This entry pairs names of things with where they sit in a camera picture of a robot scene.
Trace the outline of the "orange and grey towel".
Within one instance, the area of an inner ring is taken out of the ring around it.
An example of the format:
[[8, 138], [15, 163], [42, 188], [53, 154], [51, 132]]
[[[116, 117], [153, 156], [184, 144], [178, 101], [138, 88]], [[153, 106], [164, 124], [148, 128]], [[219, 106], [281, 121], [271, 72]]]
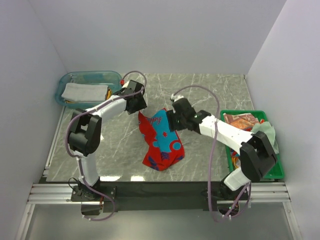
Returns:
[[65, 90], [62, 98], [69, 104], [102, 103], [112, 95], [109, 88], [70, 89]]

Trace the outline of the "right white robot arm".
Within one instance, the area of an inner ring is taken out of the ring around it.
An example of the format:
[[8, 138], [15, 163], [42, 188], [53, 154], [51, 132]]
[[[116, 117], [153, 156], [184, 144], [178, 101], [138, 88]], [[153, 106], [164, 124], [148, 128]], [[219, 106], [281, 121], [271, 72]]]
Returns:
[[220, 194], [226, 200], [237, 195], [248, 183], [258, 183], [278, 162], [267, 135], [252, 133], [227, 124], [207, 111], [198, 112], [182, 95], [171, 96], [172, 110], [167, 112], [170, 131], [189, 130], [211, 137], [239, 155], [240, 167], [220, 182]]

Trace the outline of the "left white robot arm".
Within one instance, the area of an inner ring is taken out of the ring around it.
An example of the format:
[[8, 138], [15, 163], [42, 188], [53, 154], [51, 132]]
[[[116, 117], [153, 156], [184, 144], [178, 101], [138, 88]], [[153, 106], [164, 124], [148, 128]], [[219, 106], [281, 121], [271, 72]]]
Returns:
[[78, 165], [78, 188], [89, 201], [95, 201], [106, 194], [100, 189], [100, 176], [97, 171], [96, 154], [104, 122], [123, 112], [129, 115], [147, 107], [144, 100], [145, 85], [129, 80], [109, 99], [95, 107], [74, 111], [67, 127], [65, 147]]

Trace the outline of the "red and blue cloth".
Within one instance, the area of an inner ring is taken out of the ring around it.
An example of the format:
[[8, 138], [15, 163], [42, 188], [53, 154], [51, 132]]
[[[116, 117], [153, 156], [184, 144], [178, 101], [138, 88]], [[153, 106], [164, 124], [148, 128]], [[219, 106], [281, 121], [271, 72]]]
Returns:
[[170, 131], [165, 108], [152, 117], [139, 112], [138, 127], [148, 145], [148, 151], [142, 161], [145, 166], [162, 172], [185, 157], [185, 150], [178, 133]]

